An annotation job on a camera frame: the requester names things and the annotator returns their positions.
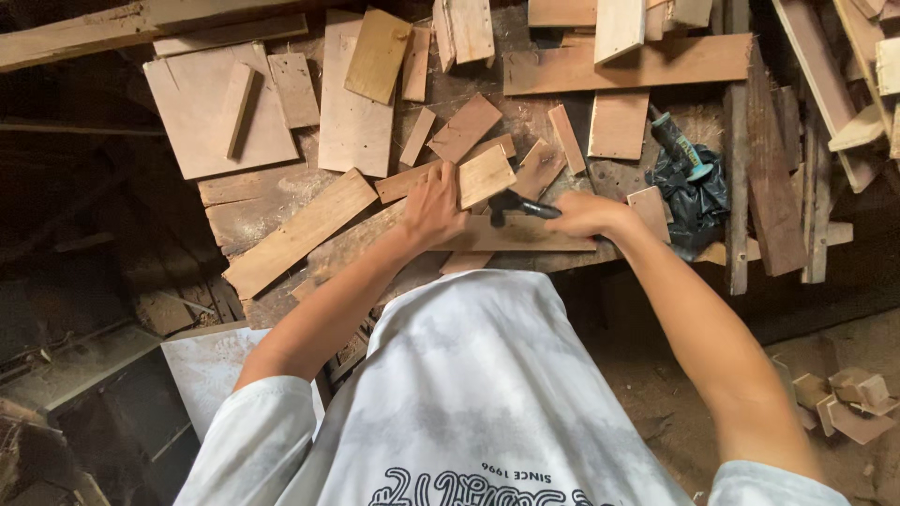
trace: wooden workbench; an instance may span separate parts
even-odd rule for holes
[[[527,12],[523,5],[507,5],[491,12],[494,38],[498,54],[512,50],[536,49],[527,28]],[[273,53],[303,52],[310,64],[310,73],[316,96],[320,97],[320,78],[323,58],[324,15],[309,17],[310,34],[290,39],[287,42],[268,44]],[[417,21],[416,25],[428,26],[430,19]],[[492,68],[486,68],[483,61],[462,66],[454,66],[448,74],[440,70],[437,45],[432,42],[428,56],[427,94],[425,105],[436,115],[434,130],[442,127],[453,114],[475,93],[483,94],[502,113],[503,119],[485,136],[491,139],[503,133],[512,134],[517,155],[510,163],[516,166],[535,144],[538,138],[556,143],[553,127],[547,111],[560,103],[560,96],[532,95],[526,97],[506,97],[502,93],[502,60],[497,58]],[[580,145],[587,147],[587,122],[590,122],[591,94],[569,94],[570,102],[564,100],[572,116]],[[396,171],[398,158],[410,130],[419,116],[422,104],[399,100],[394,109],[393,146],[391,147],[391,172]],[[722,107],[721,100],[707,106],[681,107],[674,110],[676,122],[685,129],[688,136],[704,142],[712,149],[721,148]],[[338,178],[339,173],[317,168],[319,150],[318,127],[294,131],[297,145],[305,160],[282,167],[251,169],[198,181],[198,186],[206,207],[210,226],[222,253],[229,259],[241,255],[256,245],[266,235],[274,231],[284,221],[308,203],[328,184]],[[552,202],[560,193],[568,190],[592,191],[591,180],[597,185],[597,192],[617,200],[624,195],[646,187],[644,171],[653,166],[659,151],[658,144],[645,135],[640,162],[618,163],[611,160],[592,161],[588,178],[584,173],[574,176],[566,168],[548,188],[542,198]],[[424,148],[420,163],[437,156]],[[346,228],[380,211],[384,206],[374,203]],[[391,284],[382,302],[408,290],[433,281],[439,277],[438,269],[448,253],[428,252],[414,260],[400,272]],[[601,245],[597,252],[590,253],[528,253],[502,252],[494,256],[488,267],[519,268],[541,272],[554,272],[573,267],[582,267],[620,258],[611,244]],[[305,261],[298,263],[261,292],[255,299],[244,301],[244,312],[252,329],[274,326],[296,305],[291,290],[304,279]]]

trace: white t-shirt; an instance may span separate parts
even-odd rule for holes
[[[538,273],[444,276],[389,303],[313,444],[314,429],[302,379],[240,389],[175,504],[691,504]],[[848,503],[803,476],[733,461],[709,504]]]

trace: person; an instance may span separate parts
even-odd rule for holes
[[[456,168],[249,354],[175,504],[692,504],[638,436],[544,274],[443,276],[384,308],[315,442],[310,382],[416,255],[460,233]],[[846,505],[753,335],[621,203],[562,195],[549,230],[602,234],[631,265],[715,423],[712,505]]]

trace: dirt floor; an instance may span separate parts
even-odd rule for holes
[[[713,422],[658,322],[648,318],[643,303],[622,296],[623,286],[601,286],[588,300],[568,297],[564,279],[557,277],[554,283],[616,397],[638,431],[651,436],[650,449],[697,504],[706,504],[719,466]],[[827,377],[839,368],[859,366],[884,375],[888,389],[898,394],[898,330],[900,309],[783,341],[766,351],[787,364],[795,378],[807,372]],[[850,503],[900,506],[900,428],[865,447],[840,433],[826,438],[821,428],[810,439],[830,485]]]

